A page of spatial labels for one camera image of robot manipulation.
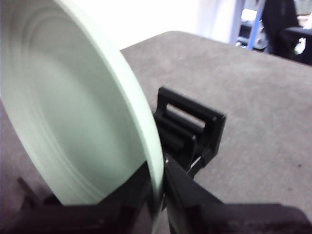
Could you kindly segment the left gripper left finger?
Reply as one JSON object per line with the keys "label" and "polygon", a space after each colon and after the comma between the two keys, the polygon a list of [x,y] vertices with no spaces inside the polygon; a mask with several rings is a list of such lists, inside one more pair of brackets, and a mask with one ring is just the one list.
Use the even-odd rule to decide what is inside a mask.
{"label": "left gripper left finger", "polygon": [[151,197],[147,163],[95,205],[55,206],[36,219],[42,234],[128,234]]}

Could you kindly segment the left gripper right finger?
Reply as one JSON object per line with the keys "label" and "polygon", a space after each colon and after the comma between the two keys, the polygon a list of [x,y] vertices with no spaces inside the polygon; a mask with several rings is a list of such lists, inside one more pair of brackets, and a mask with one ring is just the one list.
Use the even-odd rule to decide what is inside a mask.
{"label": "left gripper right finger", "polygon": [[310,234],[304,212],[278,203],[223,203],[173,159],[165,161],[165,198],[175,234]]}

